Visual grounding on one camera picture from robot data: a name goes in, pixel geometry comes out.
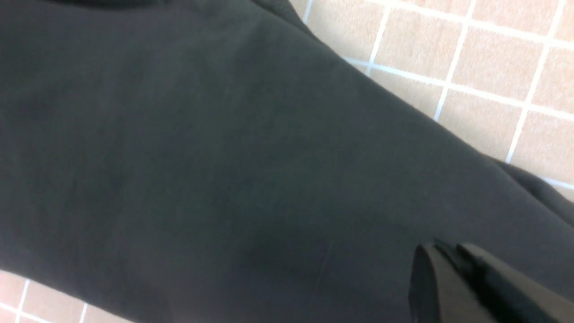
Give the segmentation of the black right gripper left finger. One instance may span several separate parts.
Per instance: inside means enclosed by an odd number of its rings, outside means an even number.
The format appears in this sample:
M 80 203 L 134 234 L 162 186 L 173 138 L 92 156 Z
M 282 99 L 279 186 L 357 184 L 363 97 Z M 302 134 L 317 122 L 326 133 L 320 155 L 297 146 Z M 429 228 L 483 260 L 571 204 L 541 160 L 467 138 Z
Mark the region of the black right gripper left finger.
M 413 257 L 409 309 L 413 323 L 495 323 L 478 297 L 433 244 L 420 244 Z

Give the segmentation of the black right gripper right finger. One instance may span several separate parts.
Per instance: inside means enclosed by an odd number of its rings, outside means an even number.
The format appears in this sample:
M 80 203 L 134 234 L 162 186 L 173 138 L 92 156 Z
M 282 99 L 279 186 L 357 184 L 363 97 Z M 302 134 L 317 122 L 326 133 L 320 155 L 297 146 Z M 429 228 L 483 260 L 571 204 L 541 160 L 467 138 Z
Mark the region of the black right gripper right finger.
M 459 244 L 463 276 L 499 323 L 571 323 L 573 303 L 473 244 Z

